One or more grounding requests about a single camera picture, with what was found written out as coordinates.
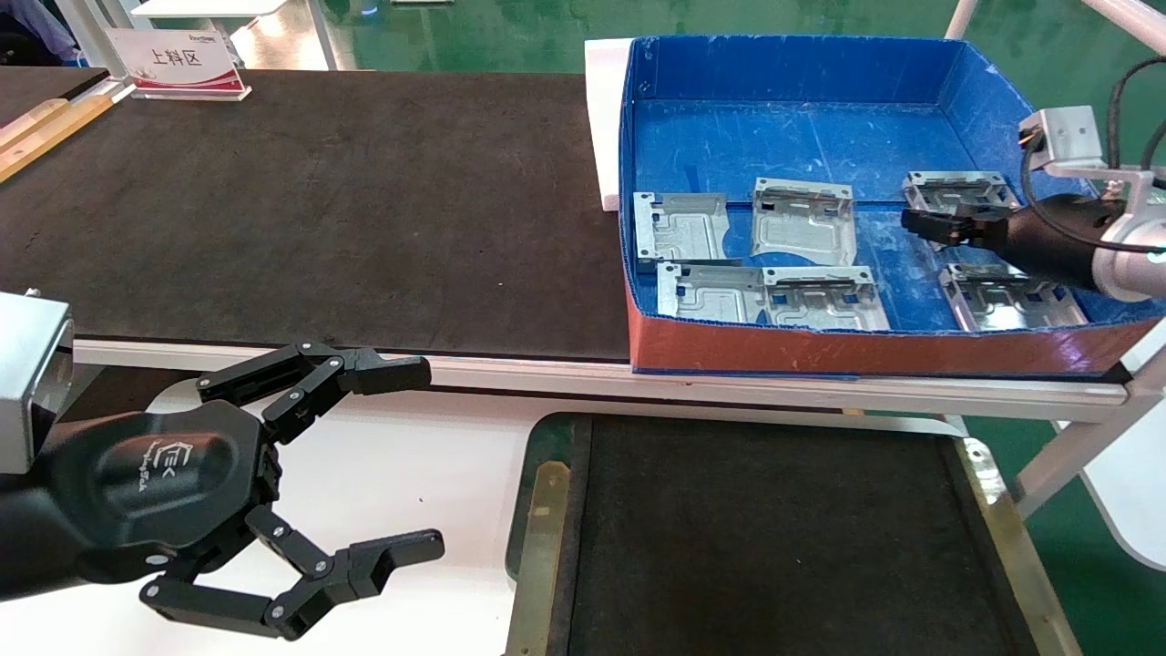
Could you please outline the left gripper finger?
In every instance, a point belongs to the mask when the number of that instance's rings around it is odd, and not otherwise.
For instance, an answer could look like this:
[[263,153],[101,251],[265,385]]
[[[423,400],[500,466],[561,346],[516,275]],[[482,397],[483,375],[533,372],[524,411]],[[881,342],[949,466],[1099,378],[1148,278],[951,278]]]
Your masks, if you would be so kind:
[[141,602],[168,621],[296,641],[333,608],[382,594],[396,569],[445,555],[443,535],[433,528],[359,541],[326,555],[268,506],[247,512],[244,525],[251,538],[296,570],[300,577],[292,588],[271,598],[201,586],[196,578],[208,565],[201,558],[176,563],[146,584]]
[[201,402],[225,400],[244,407],[273,398],[260,419],[266,440],[287,445],[351,395],[429,389],[431,366],[423,357],[386,360],[372,348],[333,350],[297,343],[251,358],[199,379]]

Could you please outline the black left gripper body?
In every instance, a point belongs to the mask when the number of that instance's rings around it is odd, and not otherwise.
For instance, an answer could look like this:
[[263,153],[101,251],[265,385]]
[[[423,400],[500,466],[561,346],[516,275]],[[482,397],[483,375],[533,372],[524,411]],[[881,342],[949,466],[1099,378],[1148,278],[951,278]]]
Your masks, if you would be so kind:
[[122,414],[62,428],[50,498],[78,539],[87,584],[140,579],[180,559],[229,559],[281,471],[257,416],[224,400],[176,414]]

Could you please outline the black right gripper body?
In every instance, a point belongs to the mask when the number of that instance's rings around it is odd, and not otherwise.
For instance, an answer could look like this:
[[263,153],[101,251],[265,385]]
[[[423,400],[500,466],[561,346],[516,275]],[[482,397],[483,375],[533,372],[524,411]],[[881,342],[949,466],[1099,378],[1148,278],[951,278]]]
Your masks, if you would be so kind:
[[[1038,207],[1062,227],[1100,240],[1111,223],[1121,218],[1125,203],[1058,193],[1045,198]],[[1093,273],[1095,246],[1052,230],[1033,209],[1020,209],[988,224],[988,249],[1030,277],[1091,292],[1100,290]]]

